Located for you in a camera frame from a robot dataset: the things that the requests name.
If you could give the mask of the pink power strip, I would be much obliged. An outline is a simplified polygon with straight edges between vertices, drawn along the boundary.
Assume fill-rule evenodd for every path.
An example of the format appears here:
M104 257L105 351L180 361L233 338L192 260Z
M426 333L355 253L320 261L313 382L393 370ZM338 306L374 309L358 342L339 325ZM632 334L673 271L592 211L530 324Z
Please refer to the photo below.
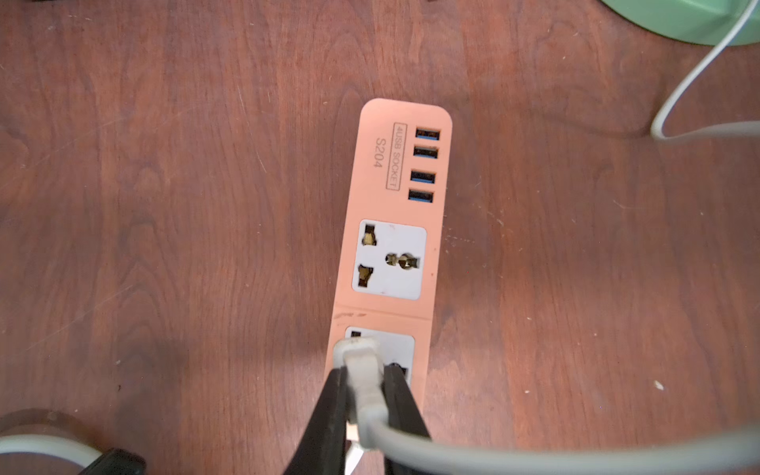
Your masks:
M373 99L360 113L329 348L371 338L425 400L452 120L439 106Z

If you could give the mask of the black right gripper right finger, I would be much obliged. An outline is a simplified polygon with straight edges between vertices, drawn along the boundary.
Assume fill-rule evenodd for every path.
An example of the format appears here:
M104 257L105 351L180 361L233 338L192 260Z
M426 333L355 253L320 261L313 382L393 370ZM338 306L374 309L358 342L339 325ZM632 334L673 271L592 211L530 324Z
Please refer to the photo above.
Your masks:
M405 370L397 363L384 366L382 391L389 409L389 426L392 429L431 439L419 407L406 380ZM384 455L386 475L429 475Z

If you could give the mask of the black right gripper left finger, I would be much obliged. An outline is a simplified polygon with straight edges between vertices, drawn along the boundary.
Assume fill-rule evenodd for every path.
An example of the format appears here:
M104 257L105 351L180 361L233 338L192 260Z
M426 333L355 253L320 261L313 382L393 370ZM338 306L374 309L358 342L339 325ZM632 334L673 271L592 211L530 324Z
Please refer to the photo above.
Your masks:
M348 371L333 369L284 474L344 475Z

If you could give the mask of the green and cream desk fan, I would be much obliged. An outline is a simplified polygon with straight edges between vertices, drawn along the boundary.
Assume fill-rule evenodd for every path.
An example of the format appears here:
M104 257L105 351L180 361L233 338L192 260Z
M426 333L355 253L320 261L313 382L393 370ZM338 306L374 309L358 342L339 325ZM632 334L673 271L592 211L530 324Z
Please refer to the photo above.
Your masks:
M627 21L683 43L715 46L749 6L747 0L602 0Z

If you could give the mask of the white fan power cord plug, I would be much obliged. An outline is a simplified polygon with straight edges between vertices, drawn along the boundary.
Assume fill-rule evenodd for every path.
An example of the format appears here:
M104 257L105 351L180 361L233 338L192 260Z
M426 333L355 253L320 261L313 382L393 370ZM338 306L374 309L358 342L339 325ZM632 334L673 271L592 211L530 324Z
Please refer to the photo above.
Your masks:
M346 433L429 474L759 470L759 53L712 59L599 1L387 5L381 70L451 116L425 400L389 426L344 338Z

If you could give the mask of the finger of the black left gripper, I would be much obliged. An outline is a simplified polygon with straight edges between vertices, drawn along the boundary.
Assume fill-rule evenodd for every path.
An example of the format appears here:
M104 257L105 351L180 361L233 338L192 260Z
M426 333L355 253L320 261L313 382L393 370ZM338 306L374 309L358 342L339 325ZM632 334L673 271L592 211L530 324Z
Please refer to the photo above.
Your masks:
M79 475L145 475L146 461L137 454L112 448L84 467Z

